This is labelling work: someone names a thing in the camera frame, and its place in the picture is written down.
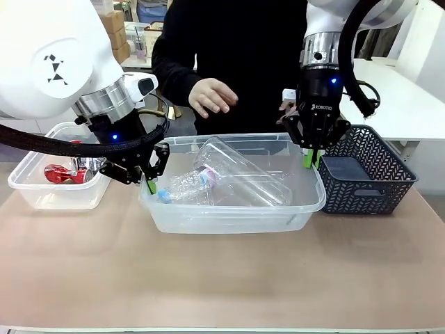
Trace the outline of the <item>person's right hand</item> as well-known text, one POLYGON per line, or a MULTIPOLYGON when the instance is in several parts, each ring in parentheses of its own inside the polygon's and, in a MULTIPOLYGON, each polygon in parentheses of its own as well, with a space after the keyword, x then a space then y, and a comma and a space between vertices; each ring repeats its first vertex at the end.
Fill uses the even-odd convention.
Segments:
POLYGON ((227 113, 237 102, 236 93, 214 78, 199 80, 188 96, 191 108, 203 118, 208 118, 210 113, 227 113))

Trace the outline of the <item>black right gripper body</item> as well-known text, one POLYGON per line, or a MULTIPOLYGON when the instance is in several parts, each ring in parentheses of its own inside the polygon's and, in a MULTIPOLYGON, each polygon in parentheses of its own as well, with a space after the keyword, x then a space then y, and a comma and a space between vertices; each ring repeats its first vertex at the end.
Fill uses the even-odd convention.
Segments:
POLYGON ((302 148, 329 148, 343 136, 339 105, 343 81, 336 68, 306 67, 298 84, 302 148))

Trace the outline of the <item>person's left hand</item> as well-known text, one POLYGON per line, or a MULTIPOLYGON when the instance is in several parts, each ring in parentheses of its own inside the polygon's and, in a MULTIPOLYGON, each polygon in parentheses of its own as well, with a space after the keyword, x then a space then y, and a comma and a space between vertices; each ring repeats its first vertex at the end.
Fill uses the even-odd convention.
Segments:
POLYGON ((285 117, 296 114, 297 106, 294 102, 282 102, 279 107, 279 112, 281 113, 281 117, 276 121, 277 125, 281 125, 285 117))

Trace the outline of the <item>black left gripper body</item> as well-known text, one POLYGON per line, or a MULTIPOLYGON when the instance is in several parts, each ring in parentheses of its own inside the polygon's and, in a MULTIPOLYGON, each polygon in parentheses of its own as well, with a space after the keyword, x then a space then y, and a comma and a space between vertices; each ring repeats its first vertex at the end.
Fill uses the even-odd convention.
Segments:
POLYGON ((145 115, 137 109, 123 119, 112 123, 106 116, 92 118, 88 129, 98 140, 97 144, 77 144, 80 149, 75 157, 99 157, 121 167, 130 168, 143 165, 150 160, 153 166, 157 157, 153 147, 163 143, 163 117, 154 116, 154 125, 146 129, 141 117, 145 115))

